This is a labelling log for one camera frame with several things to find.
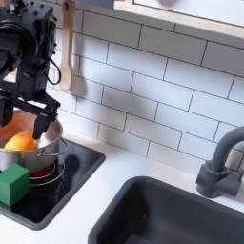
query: white countertop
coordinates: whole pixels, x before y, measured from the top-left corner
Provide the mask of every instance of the white countertop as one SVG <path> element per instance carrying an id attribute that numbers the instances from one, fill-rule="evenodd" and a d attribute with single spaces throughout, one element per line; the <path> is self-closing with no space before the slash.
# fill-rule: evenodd
<path id="1" fill-rule="evenodd" d="M 127 152 L 77 133 L 64 137 L 106 155 L 106 161 L 42 231 L 30 230 L 0 215 L 0 242 L 4 244 L 87 244 L 95 222 L 105 211 L 121 186 L 130 178 L 146 175 L 175 187 L 196 193 L 195 175 Z M 220 196 L 223 205 L 244 213 L 244 194 L 230 199 Z"/>

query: orange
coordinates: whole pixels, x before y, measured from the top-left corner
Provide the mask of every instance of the orange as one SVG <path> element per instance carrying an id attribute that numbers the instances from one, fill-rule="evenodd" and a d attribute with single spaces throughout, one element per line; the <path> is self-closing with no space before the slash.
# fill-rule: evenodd
<path id="1" fill-rule="evenodd" d="M 32 138 L 33 131 L 21 132 L 12 137 L 4 149 L 12 151 L 31 151 L 36 146 L 36 140 Z"/>

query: black sink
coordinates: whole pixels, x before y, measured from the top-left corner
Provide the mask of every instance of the black sink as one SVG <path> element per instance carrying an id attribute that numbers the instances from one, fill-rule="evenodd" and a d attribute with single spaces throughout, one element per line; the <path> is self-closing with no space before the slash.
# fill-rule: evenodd
<path id="1" fill-rule="evenodd" d="M 127 181 L 89 244 L 243 244 L 244 213 L 148 177 Z"/>

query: wooden utensil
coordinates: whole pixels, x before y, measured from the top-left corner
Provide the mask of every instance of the wooden utensil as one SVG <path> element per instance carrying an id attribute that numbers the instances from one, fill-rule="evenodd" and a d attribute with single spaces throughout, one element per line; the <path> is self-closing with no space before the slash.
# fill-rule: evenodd
<path id="1" fill-rule="evenodd" d="M 72 27 L 75 3 L 72 0 L 65 0 L 63 3 L 64 25 L 63 25 L 63 56 L 60 66 L 62 78 L 60 88 L 67 92 L 73 80 L 73 68 L 71 65 L 72 54 Z"/>

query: faucet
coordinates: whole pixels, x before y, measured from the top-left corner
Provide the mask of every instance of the faucet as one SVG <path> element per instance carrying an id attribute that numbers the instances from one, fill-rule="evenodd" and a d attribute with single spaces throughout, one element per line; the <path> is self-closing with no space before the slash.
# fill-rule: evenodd
<path id="1" fill-rule="evenodd" d="M 201 195 L 207 198 L 216 198 L 221 194 L 237 196 L 244 171 L 228 171 L 225 164 L 233 146 L 241 141 L 244 141 L 244 127 L 228 132 L 219 141 L 212 160 L 201 166 L 196 178 L 196 189 Z"/>

